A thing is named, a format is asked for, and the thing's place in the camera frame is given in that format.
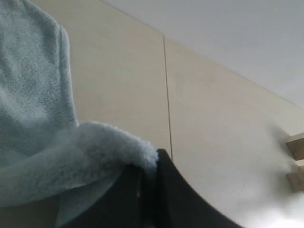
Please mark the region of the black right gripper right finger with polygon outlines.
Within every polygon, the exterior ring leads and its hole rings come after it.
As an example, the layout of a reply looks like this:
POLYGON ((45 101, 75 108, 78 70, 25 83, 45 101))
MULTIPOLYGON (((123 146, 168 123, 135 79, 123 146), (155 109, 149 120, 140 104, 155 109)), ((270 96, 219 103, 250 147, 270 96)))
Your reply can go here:
POLYGON ((157 150, 154 223, 157 228, 239 228, 183 178, 165 149, 157 150))

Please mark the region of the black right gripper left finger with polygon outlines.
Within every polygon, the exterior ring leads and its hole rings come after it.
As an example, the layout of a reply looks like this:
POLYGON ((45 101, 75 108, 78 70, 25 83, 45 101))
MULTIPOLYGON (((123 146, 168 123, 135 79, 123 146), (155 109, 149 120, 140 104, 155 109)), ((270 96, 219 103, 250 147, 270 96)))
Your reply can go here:
POLYGON ((125 168, 113 186, 64 228, 151 228, 142 169, 125 168))

